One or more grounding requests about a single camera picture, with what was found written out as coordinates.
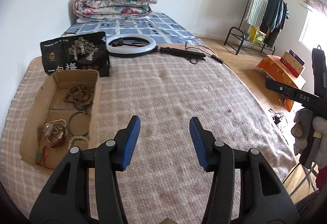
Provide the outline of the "white gloved right hand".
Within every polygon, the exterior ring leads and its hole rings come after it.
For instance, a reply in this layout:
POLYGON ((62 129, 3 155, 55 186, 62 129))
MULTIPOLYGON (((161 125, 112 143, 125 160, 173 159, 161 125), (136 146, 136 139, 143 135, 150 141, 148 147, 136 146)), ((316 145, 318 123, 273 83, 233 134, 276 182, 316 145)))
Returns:
MULTIPOLYGON (((301 109, 297 111, 294 117, 294 126, 291 128, 291 134, 295 137, 294 143, 294 153, 299 154, 302 150, 307 147, 307 139, 304 137, 303 124, 305 122, 305 117, 308 117, 311 113, 308 109, 301 109)), ((313 119, 314 130, 321 134, 321 141, 319 145, 319 150, 314 158, 314 162, 317 164, 319 169, 326 167, 326 119, 317 116, 313 119)))

